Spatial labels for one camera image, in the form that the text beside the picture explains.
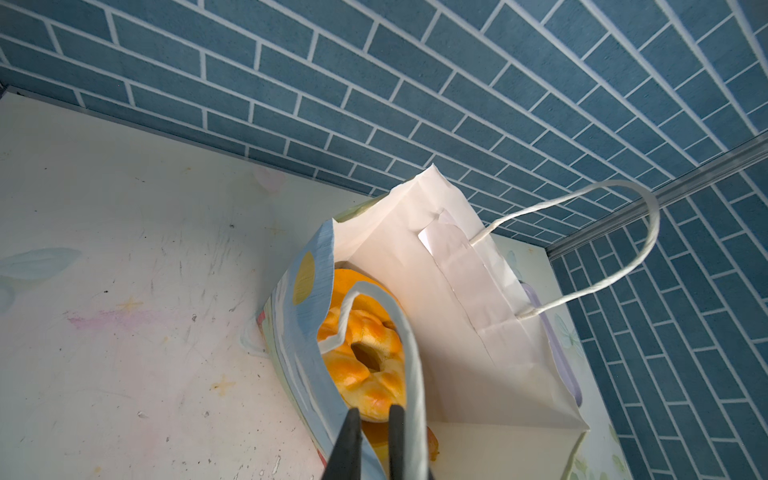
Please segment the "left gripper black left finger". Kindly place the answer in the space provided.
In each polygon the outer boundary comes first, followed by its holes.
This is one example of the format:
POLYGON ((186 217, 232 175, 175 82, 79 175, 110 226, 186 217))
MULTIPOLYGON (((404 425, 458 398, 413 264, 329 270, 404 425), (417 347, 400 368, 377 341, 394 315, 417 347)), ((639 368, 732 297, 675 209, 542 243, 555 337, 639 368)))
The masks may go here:
POLYGON ((322 475, 323 480, 360 480, 362 470, 363 432, 357 408, 351 408, 345 417, 330 458, 322 475))

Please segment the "glazed orange donut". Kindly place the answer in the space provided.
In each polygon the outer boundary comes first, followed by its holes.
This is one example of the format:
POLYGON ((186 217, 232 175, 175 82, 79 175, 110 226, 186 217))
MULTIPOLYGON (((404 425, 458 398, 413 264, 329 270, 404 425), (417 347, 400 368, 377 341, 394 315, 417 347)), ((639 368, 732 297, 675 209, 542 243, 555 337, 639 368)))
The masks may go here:
POLYGON ((345 340, 322 358, 343 401, 364 421, 385 423, 391 406, 406 405, 405 354, 392 322, 353 309, 345 340))

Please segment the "white green paper bag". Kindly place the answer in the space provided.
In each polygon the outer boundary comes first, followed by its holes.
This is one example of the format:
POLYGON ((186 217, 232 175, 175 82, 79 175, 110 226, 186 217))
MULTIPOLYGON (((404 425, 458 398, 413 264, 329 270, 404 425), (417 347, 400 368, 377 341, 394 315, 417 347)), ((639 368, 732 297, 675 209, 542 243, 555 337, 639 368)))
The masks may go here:
MULTIPOLYGON (((325 222, 256 324, 324 463, 347 412, 322 355, 353 309, 397 331, 406 409, 423 407, 434 479, 565 479, 588 425, 546 306, 459 189, 430 167, 325 222)), ((390 479, 388 421, 361 418, 361 479, 390 479)))

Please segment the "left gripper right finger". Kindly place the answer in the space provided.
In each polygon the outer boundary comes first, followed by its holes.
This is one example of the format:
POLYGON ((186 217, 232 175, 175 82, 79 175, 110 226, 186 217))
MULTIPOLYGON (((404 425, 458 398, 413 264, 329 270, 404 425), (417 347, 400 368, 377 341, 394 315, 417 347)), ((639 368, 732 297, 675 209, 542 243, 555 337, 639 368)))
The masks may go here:
POLYGON ((414 411, 392 405, 388 419, 390 479, 434 479, 429 428, 423 407, 414 411))

